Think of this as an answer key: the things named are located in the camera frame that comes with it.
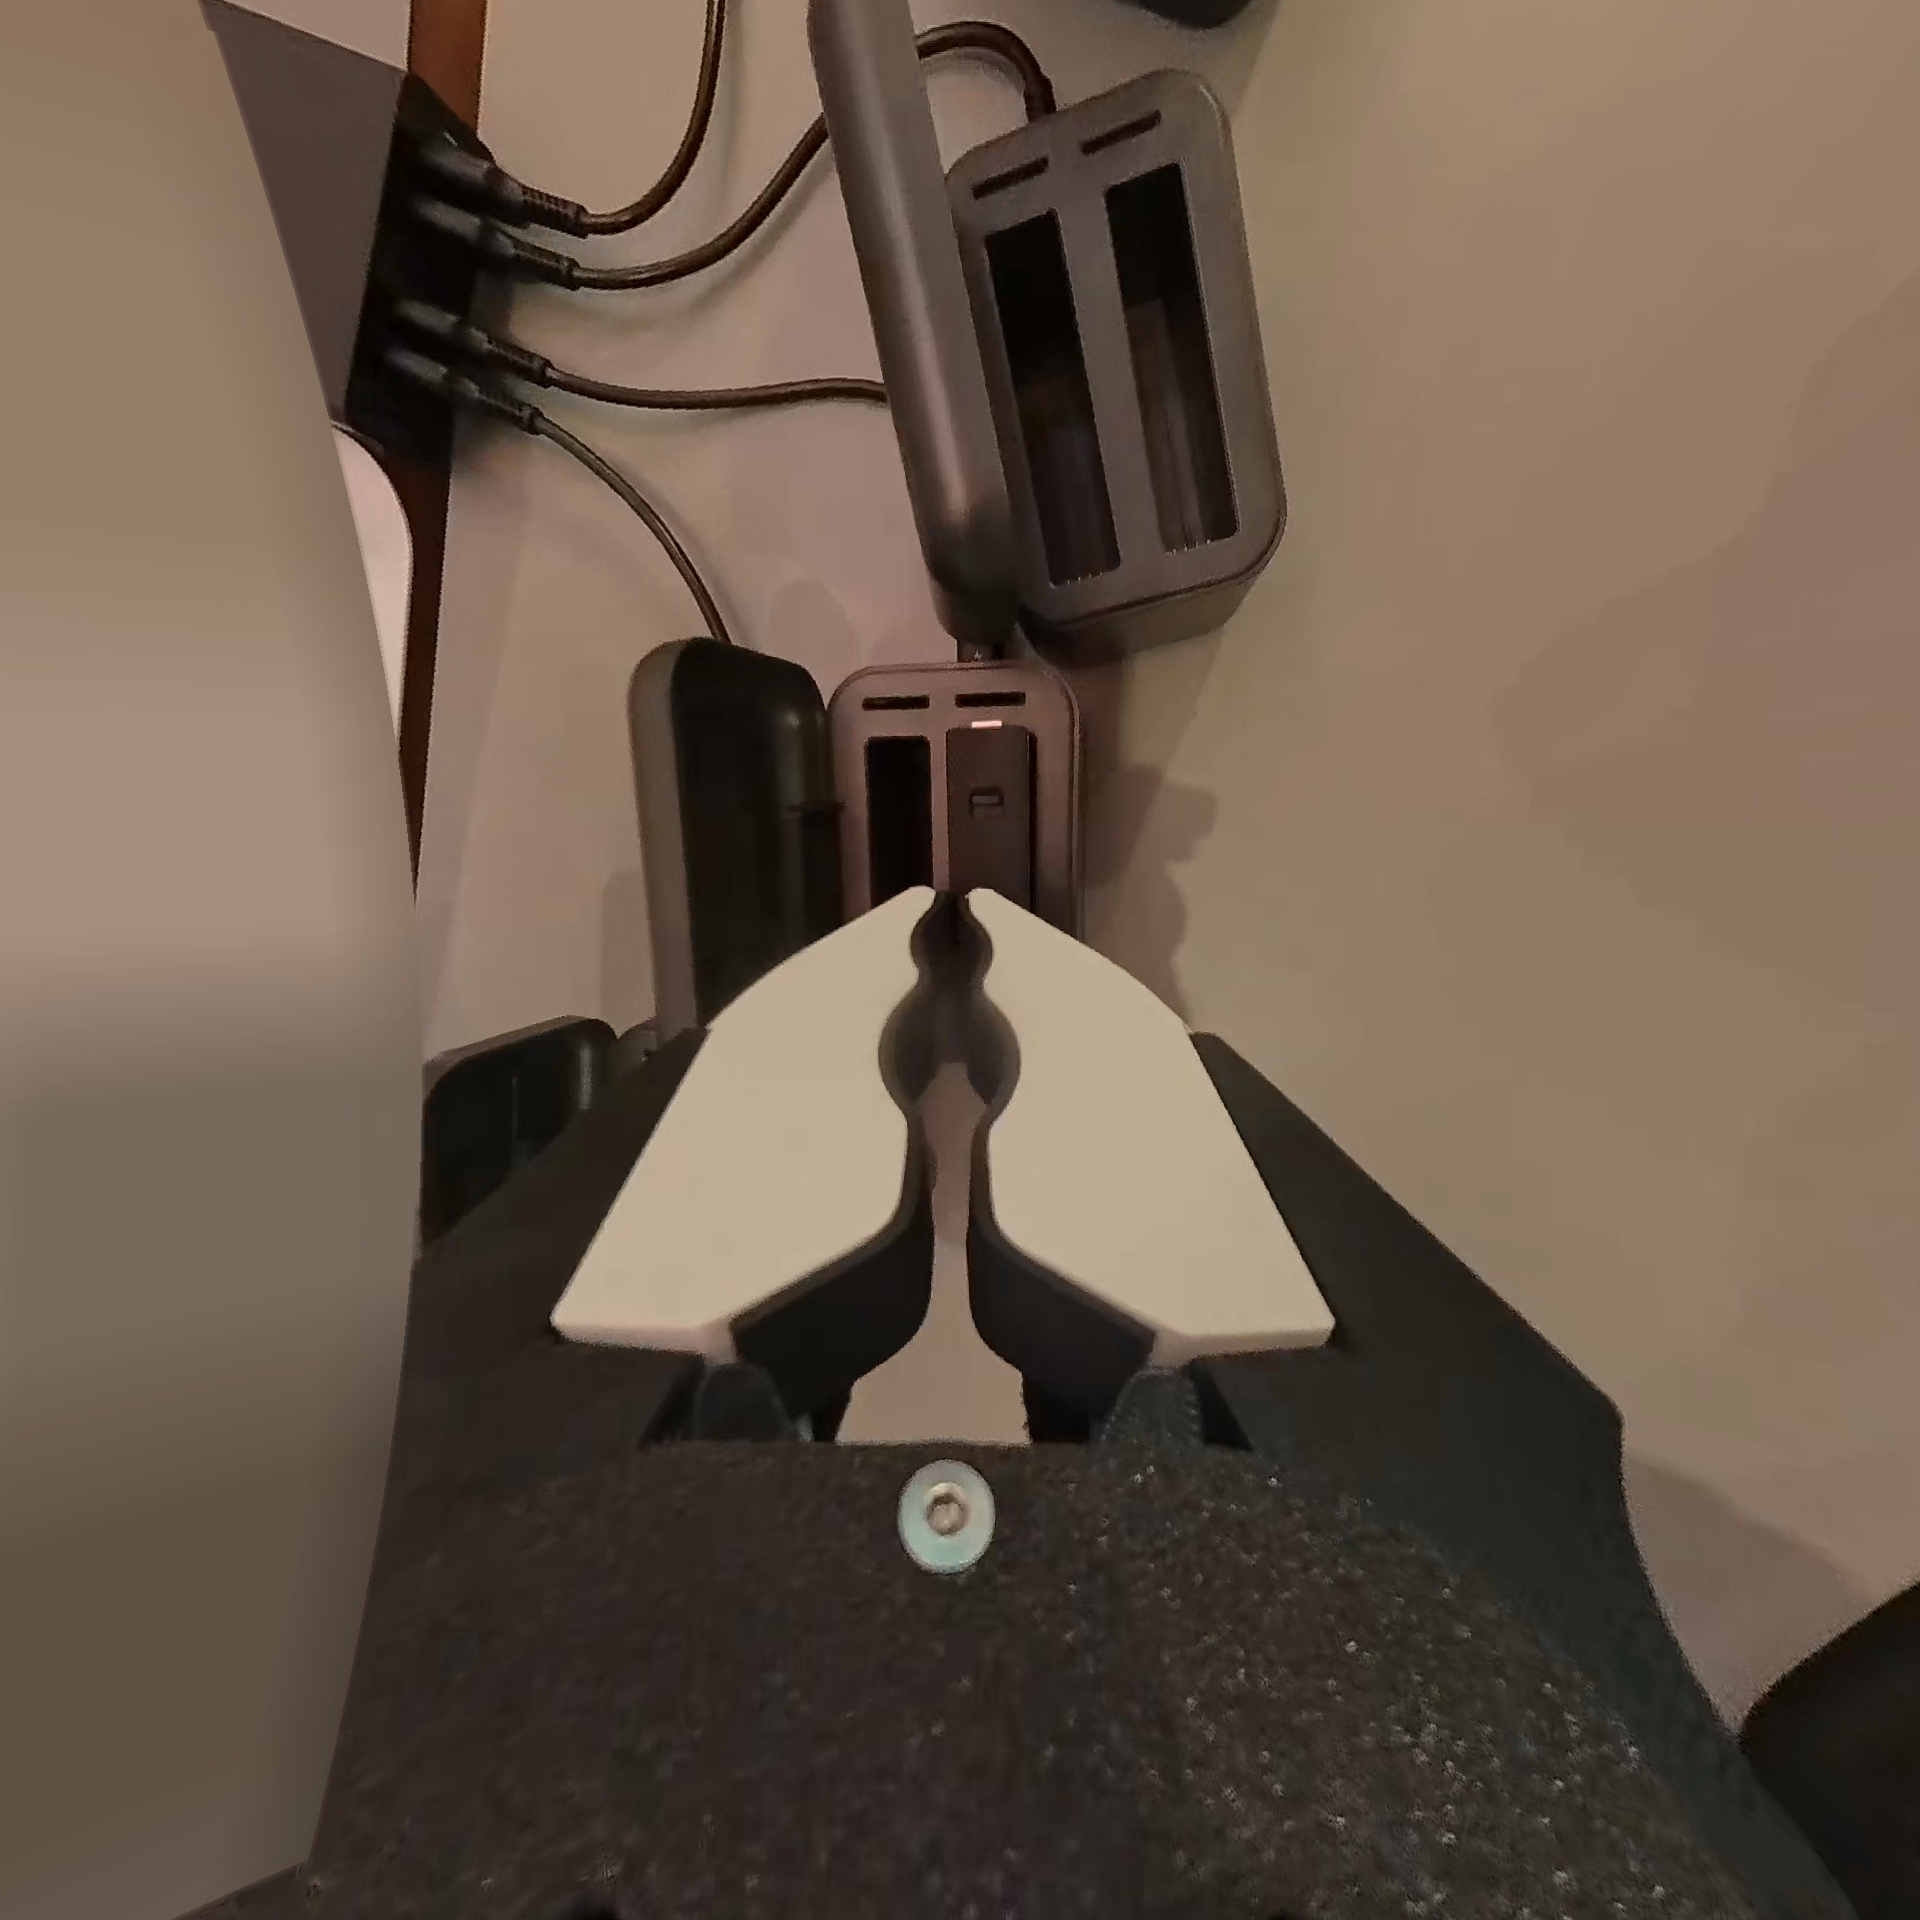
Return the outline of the black battery charger case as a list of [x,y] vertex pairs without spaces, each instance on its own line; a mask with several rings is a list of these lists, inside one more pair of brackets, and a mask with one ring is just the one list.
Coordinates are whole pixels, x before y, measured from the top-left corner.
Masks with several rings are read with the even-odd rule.
[[418,1240],[443,1235],[588,1112],[616,1049],[608,1022],[565,1014],[429,1057]]
[[659,1040],[906,888],[952,894],[946,734],[1012,722],[1036,750],[1027,906],[1087,933],[1084,728],[1036,656],[857,670],[826,696],[801,664],[693,638],[628,691]]
[[1215,89],[1149,70],[945,165],[908,5],[815,1],[807,48],[948,634],[1221,629],[1288,497]]

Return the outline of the black charging hub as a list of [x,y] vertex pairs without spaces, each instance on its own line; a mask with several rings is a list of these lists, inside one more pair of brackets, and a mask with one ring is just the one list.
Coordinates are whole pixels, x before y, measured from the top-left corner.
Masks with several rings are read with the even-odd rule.
[[421,82],[226,1],[201,6],[247,128],[329,418],[376,453],[449,465],[441,397],[389,363],[425,349],[401,303],[469,317],[479,255],[421,206],[452,202],[449,155],[487,152]]

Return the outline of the black honeycomb cushion pad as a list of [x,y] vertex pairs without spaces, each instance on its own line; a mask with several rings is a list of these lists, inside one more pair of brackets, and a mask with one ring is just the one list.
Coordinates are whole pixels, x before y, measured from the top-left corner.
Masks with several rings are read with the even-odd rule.
[[1739,1745],[1860,1918],[1919,1915],[1919,1587],[1785,1670]]

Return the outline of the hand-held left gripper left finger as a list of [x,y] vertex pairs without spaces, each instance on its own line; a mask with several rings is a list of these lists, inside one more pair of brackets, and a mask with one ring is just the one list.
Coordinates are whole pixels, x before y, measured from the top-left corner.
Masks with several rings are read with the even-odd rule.
[[889,1023],[921,984],[906,888],[783,959],[707,1027],[680,1088],[565,1283],[565,1339],[722,1353],[889,1227],[906,1199],[914,1097]]

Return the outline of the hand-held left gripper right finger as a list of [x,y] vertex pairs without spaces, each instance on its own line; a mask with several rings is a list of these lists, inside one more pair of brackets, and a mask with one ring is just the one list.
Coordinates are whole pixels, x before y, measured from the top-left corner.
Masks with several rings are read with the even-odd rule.
[[973,1193],[1007,1247],[1149,1358],[1324,1347],[1333,1310],[1189,1023],[1011,898],[968,911],[997,1045]]

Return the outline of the white base mat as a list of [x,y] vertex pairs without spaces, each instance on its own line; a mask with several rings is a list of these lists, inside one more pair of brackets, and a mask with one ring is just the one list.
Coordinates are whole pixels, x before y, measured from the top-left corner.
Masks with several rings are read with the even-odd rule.
[[386,682],[392,726],[401,741],[402,688],[409,654],[416,544],[401,491],[370,443],[346,423],[329,423],[352,511],[376,640]]

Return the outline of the black battery orange stripe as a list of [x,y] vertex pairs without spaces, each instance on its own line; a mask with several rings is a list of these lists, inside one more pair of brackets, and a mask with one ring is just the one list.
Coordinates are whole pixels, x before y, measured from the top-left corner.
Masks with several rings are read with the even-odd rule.
[[948,883],[1033,904],[1036,750],[1027,726],[968,722],[946,734]]

